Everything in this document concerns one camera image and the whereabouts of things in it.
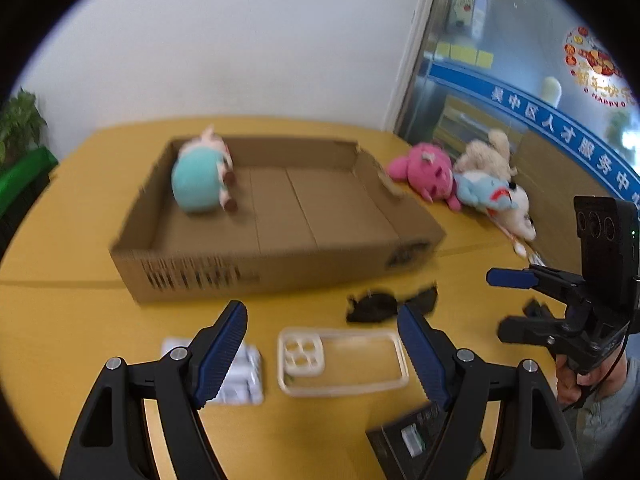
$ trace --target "black box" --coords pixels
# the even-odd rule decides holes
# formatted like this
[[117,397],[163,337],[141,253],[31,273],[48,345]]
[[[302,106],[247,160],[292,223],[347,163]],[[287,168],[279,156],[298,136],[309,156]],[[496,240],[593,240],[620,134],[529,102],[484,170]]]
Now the black box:
[[[447,414],[428,402],[414,412],[367,431],[367,438],[387,480],[418,480],[431,461]],[[486,453],[482,440],[474,451],[474,462]]]

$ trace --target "black cable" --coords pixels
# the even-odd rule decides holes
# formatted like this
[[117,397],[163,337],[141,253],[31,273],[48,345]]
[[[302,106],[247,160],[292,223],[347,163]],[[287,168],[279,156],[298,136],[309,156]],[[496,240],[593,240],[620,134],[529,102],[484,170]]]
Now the black cable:
[[[609,371],[606,374],[604,374],[604,377],[601,378],[601,380],[598,381],[598,384],[596,384],[591,390],[589,390],[589,394],[586,397],[587,399],[589,397],[591,397],[597,391],[597,389],[604,383],[604,381],[609,379],[609,376],[611,375],[613,370],[616,368],[616,366],[618,366],[618,363],[620,362],[620,359],[622,359],[622,355],[625,353],[626,342],[629,341],[629,336],[630,335],[631,335],[631,323],[629,323],[626,326],[625,338],[622,340],[622,347],[620,348],[620,353],[618,354],[618,357],[616,357],[616,360],[613,361],[613,365],[611,366],[611,368],[609,368]],[[572,402],[571,404],[569,404],[568,406],[563,408],[562,412],[564,413],[567,410],[570,410],[576,404],[578,404],[578,402],[580,402],[580,399],[576,400],[575,402]]]

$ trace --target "open cardboard tray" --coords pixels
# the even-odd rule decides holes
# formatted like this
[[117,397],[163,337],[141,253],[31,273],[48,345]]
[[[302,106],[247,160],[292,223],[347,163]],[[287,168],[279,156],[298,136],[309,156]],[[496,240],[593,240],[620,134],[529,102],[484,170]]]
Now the open cardboard tray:
[[236,214],[174,200],[172,140],[111,257],[139,303],[327,286],[420,266],[444,231],[356,142],[229,137]]

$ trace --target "human hand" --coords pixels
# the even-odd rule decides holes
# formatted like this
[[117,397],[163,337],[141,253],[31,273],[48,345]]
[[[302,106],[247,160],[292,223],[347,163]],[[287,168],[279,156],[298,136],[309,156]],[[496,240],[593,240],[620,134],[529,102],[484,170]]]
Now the human hand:
[[[602,364],[586,375],[577,375],[567,365],[566,355],[556,356],[556,378],[558,379],[558,402],[563,406],[572,404],[582,395],[581,386],[595,386],[608,373],[614,361],[620,354],[620,349],[604,359]],[[615,394],[626,381],[626,355],[620,358],[616,368],[607,380],[600,385],[596,398],[598,400]]]

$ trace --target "white label on black box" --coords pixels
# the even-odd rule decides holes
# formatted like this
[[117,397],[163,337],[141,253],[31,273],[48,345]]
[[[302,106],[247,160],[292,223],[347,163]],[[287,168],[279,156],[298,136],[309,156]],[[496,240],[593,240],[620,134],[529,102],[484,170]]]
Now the white label on black box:
[[409,450],[411,458],[417,457],[424,451],[424,442],[415,424],[407,426],[400,433],[402,434],[402,440],[404,440],[404,445]]

